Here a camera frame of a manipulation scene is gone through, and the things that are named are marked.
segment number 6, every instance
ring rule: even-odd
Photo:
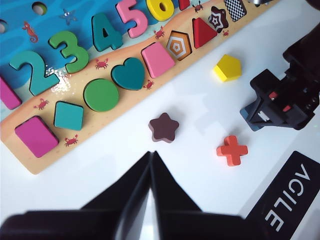
[[[171,0],[146,0],[146,5],[152,16],[160,22],[171,18],[175,11]]]

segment pink number 5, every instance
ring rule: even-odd
[[[136,4],[136,0],[122,0],[115,6],[123,23],[126,24],[129,21],[136,22],[136,26],[128,30],[129,36],[132,39],[139,37],[148,27],[148,19],[142,11],[137,9],[130,10]]]

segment teal number 2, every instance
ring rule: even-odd
[[[24,64],[30,64],[31,81],[30,92],[36,96],[44,92],[48,88],[59,83],[59,78],[55,74],[45,77],[46,65],[43,58],[34,51],[22,51],[16,54],[9,62],[10,66],[15,70],[20,70]]]

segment blue water illustration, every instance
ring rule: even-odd
[[[60,31],[71,31],[78,38],[78,45],[86,50],[92,47],[91,18],[97,13],[104,13],[111,21],[113,27],[122,35],[136,23],[130,21],[124,24],[116,10],[120,0],[43,0],[47,13],[38,15],[32,10],[34,0],[1,0],[0,19],[7,22],[5,33],[0,34],[0,75],[13,88],[23,86],[31,76],[31,66],[26,64],[19,71],[10,65],[10,59],[17,53],[25,50],[35,51],[44,59],[46,65],[60,69],[74,57],[64,58],[60,50],[52,48],[48,40]],[[179,7],[178,0],[172,0],[174,7]],[[74,19],[61,17],[64,9],[72,12]],[[137,0],[132,9],[141,10],[148,19],[148,25],[158,23],[153,18],[146,5],[146,0]],[[27,30],[23,29],[24,21],[28,22],[38,37],[36,43],[31,42]]]

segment red cross piece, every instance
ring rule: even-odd
[[[240,156],[248,154],[246,145],[238,145],[237,137],[234,135],[227,136],[224,139],[224,146],[219,146],[216,149],[218,156],[226,156],[228,166],[240,165]]]

